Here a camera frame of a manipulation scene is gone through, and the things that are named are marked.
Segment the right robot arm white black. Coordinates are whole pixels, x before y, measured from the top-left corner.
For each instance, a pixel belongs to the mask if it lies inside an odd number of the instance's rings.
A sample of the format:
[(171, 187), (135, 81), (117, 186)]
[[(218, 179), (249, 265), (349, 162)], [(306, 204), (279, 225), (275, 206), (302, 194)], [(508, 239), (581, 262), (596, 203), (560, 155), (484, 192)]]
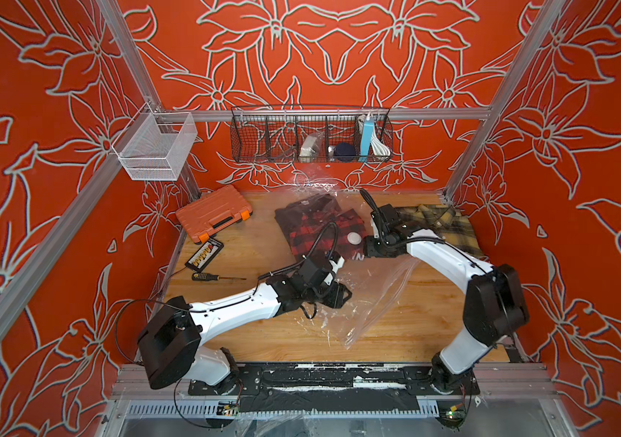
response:
[(529, 321), (518, 273), (507, 264), (495, 266), (459, 249), (417, 221), (401, 218), (397, 209), (378, 206), (366, 189), (363, 200), (371, 208), (374, 234), (364, 239), (368, 258), (410, 255), (428, 264), (463, 291), (463, 328), (432, 358), (427, 380), (441, 394), (463, 385), (474, 366), (496, 344)]

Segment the clear plastic vacuum bag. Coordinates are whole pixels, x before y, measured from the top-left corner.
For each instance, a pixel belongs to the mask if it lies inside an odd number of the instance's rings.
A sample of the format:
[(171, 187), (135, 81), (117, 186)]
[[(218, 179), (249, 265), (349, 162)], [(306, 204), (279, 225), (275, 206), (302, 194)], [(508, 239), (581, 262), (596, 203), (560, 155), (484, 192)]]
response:
[(256, 289), (275, 291), (283, 313), (319, 305), (321, 327), (345, 349), (391, 309), (418, 264), (367, 255), (371, 209), (358, 191), (320, 181), (244, 198), (254, 212), (250, 258), (284, 262), (262, 273)]

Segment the black screwdriver bit holder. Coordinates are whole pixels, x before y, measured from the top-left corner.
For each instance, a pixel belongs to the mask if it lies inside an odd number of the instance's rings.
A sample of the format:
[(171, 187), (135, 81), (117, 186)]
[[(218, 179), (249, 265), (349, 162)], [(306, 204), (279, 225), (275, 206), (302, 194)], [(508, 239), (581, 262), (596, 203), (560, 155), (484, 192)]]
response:
[(209, 239), (202, 243), (198, 250), (185, 262), (185, 267), (191, 269), (195, 273), (203, 273), (206, 267), (210, 265), (219, 253), (225, 248), (225, 245), (215, 239)]

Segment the light blue box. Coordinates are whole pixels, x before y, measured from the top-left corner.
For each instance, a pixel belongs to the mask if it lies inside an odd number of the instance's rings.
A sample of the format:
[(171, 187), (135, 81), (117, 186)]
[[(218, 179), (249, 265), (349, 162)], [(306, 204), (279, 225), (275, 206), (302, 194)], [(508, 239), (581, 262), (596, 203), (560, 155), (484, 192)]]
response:
[(360, 143), (359, 162), (365, 162), (370, 156), (372, 147), (372, 137), (374, 136), (374, 121), (367, 118), (362, 124), (362, 135)]

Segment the red black plaid shirt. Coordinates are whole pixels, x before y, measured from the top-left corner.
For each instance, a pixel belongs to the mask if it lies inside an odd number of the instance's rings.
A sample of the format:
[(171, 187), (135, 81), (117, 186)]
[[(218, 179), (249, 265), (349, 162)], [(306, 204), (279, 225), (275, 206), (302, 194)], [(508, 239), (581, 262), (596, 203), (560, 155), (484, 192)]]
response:
[(361, 258), (363, 240), (369, 235), (364, 220), (354, 209), (302, 212), (287, 232), (292, 255), (300, 260), (312, 248), (314, 254), (337, 251), (345, 260)]

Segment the black yellow screwdriver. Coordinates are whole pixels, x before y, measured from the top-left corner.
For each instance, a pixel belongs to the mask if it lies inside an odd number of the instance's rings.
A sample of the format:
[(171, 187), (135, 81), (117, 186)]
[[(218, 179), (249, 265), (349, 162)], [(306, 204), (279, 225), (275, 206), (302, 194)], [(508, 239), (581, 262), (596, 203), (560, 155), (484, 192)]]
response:
[(191, 275), (194, 282), (218, 282), (219, 280), (245, 280), (245, 278), (221, 276), (207, 272), (195, 272)]

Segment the dark blue round object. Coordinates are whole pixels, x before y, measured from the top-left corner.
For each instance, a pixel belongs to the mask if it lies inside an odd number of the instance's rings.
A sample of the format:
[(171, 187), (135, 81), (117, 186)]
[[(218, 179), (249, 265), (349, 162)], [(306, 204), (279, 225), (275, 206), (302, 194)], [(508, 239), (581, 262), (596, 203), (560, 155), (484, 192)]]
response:
[(333, 158), (339, 162), (349, 163), (356, 159), (356, 149), (354, 145), (341, 142), (333, 150)]

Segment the grey bagged item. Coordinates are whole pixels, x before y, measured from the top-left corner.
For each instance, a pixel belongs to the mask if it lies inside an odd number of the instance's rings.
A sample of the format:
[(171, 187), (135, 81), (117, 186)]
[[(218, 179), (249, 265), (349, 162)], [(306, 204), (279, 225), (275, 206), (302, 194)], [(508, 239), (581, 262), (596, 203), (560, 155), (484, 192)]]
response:
[(303, 143), (299, 153), (300, 163), (312, 163), (319, 158), (323, 151), (324, 134), (321, 132), (310, 133)]

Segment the olive plaid shirt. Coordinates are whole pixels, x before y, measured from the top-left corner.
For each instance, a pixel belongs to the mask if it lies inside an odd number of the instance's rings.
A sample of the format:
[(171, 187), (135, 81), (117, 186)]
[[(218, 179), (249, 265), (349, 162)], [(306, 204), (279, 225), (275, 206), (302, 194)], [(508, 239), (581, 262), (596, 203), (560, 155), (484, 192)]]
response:
[(420, 204), (412, 207), (398, 207), (400, 218), (416, 222), (421, 228), (434, 233), (477, 259), (483, 260), (476, 233), (467, 217), (461, 215), (454, 207), (442, 204)]

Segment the clear plastic wall bin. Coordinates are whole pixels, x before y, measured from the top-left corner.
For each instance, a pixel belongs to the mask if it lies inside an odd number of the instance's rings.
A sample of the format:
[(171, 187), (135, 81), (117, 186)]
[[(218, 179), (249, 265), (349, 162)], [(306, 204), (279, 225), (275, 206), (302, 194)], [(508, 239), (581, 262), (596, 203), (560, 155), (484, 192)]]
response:
[(136, 181), (191, 182), (190, 151), (199, 138), (190, 115), (141, 113), (114, 147), (126, 174)]

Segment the orange tool case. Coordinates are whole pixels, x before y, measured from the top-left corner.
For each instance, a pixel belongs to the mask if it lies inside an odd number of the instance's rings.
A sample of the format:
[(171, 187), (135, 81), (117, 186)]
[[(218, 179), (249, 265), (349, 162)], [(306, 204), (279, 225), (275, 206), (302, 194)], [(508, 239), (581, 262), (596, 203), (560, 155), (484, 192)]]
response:
[(203, 195), (176, 211), (184, 231), (196, 244), (205, 243), (232, 224), (248, 220), (252, 206), (233, 186)]

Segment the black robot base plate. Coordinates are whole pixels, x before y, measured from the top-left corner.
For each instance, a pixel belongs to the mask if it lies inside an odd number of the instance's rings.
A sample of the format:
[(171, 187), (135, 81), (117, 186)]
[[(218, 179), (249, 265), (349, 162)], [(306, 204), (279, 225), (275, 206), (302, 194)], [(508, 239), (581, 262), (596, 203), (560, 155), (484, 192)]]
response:
[(472, 406), (480, 395), (473, 374), (452, 393), (438, 393), (427, 380), (430, 371), (429, 363), (247, 362), (223, 394), (239, 400), (241, 410), (407, 408), (432, 400), (440, 413)]

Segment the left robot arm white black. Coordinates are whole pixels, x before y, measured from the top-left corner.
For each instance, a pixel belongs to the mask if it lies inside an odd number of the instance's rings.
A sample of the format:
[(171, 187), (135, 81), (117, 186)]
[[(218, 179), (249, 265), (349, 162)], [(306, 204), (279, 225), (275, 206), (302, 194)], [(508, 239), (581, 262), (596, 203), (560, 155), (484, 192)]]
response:
[(181, 379), (221, 384), (233, 373), (233, 360), (207, 342), (243, 325), (301, 310), (305, 303), (340, 309), (352, 292), (326, 274), (305, 283), (301, 275), (274, 275), (244, 291), (212, 302), (188, 303), (181, 296), (162, 304), (137, 338), (148, 384), (164, 389)]

